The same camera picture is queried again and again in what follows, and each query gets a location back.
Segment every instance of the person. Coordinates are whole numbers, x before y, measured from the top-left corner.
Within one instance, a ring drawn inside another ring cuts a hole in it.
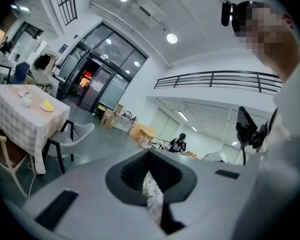
[[[6,54],[8,51],[8,37],[6,36],[4,42],[0,46],[0,52]]]
[[[273,144],[300,137],[300,43],[290,17],[265,3],[243,2],[236,10],[235,35],[244,38],[247,48],[283,83],[273,98],[277,109],[261,127],[265,134],[257,151],[265,152]]]
[[[181,133],[179,138],[174,138],[169,142],[169,152],[178,153],[186,151],[187,144],[185,142],[186,135]]]

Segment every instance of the sign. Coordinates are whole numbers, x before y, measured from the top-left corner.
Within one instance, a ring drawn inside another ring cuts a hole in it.
[[[59,53],[63,54],[67,48],[68,48],[68,45],[66,45],[66,44],[62,45],[62,47],[59,50]]]

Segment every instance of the white shirt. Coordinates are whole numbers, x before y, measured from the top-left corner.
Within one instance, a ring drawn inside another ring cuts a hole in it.
[[[272,144],[300,136],[300,63],[273,101],[277,114],[259,152],[265,152]]]

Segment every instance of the gray floor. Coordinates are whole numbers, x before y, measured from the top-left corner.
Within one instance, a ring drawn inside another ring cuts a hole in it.
[[[71,121],[80,125],[87,123],[94,123],[95,125],[94,131],[88,137],[87,145],[78,155],[90,161],[94,161],[140,149],[138,142],[131,138],[127,132],[116,128],[106,129],[100,125],[100,120],[94,118],[89,112],[76,107],[70,102],[67,102],[67,100],[65,100],[64,103],[70,106],[69,119]],[[26,158],[16,174],[26,193],[29,193],[29,188],[34,177],[32,171],[27,166],[29,162],[30,159]],[[70,156],[63,160],[66,172],[84,163],[88,163],[88,161],[77,156],[74,156],[73,162],[71,162]],[[37,175],[34,178],[31,194],[62,175],[57,159],[48,156],[45,168],[46,174],[43,177]],[[27,199],[20,193],[10,174],[1,167],[0,176],[2,177],[2,179],[0,179],[0,191],[2,192],[2,196],[21,207]]]

